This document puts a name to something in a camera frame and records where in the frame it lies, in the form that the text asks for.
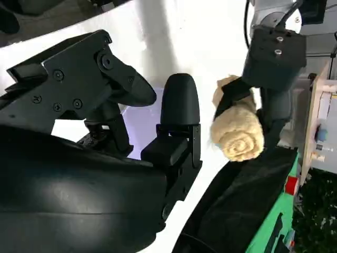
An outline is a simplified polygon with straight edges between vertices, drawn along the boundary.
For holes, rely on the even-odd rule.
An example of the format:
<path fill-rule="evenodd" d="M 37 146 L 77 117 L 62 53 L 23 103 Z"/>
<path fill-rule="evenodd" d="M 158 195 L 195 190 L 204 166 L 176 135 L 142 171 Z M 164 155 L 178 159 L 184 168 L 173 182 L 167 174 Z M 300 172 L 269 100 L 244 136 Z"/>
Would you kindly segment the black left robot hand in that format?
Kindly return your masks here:
<path fill-rule="evenodd" d="M 239 100 L 248 98 L 251 88 L 257 87 L 261 92 L 262 108 L 253 114 L 258 117 L 264 136 L 278 137 L 292 114 L 291 86 L 299 70 L 273 63 L 246 63 L 242 76 L 220 87 L 223 95 L 214 119 L 233 108 Z"/>

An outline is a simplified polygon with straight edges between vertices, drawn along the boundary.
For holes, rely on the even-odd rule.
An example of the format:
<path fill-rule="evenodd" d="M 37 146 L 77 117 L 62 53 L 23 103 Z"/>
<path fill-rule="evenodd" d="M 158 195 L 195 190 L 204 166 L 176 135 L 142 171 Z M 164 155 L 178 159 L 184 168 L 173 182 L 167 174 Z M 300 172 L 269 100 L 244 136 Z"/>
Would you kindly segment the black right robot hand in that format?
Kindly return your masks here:
<path fill-rule="evenodd" d="M 1 252 L 138 252 L 202 166 L 194 79 L 169 77 L 156 138 L 133 151 L 120 105 L 156 93 L 105 30 L 11 67 L 1 96 Z"/>

